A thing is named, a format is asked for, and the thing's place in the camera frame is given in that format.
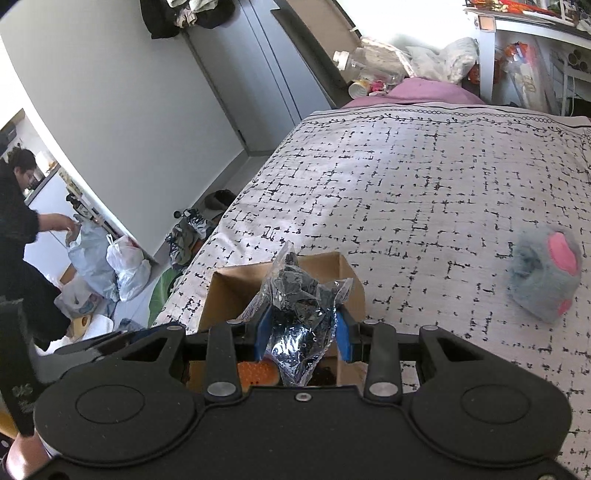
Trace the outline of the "person's left hand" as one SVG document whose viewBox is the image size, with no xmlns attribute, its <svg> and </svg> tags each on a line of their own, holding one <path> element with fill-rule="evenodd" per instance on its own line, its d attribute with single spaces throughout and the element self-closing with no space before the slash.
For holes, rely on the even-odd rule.
<svg viewBox="0 0 591 480">
<path fill-rule="evenodd" d="M 4 470 L 12 479 L 26 479 L 51 461 L 37 432 L 18 434 L 3 460 Z"/>
</svg>

